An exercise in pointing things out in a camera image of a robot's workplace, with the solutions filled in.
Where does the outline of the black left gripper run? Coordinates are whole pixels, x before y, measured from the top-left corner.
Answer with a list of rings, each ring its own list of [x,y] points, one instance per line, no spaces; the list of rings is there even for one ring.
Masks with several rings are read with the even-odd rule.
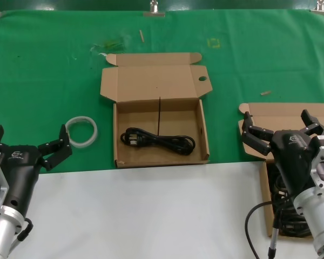
[[[5,146],[1,143],[4,128],[0,125],[0,168],[9,190],[3,202],[25,216],[41,167],[52,170],[72,155],[66,126],[61,125],[59,138],[38,146]]]

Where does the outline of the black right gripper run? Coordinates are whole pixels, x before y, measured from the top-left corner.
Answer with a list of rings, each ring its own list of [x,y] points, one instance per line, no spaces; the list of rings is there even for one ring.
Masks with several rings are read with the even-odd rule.
[[[301,113],[304,128],[301,130],[280,130],[273,134],[270,129],[253,125],[249,111],[244,113],[241,138],[243,143],[260,154],[273,154],[287,191],[298,195],[311,183],[311,163],[314,151],[310,145],[311,135],[324,135],[324,125],[307,110]]]

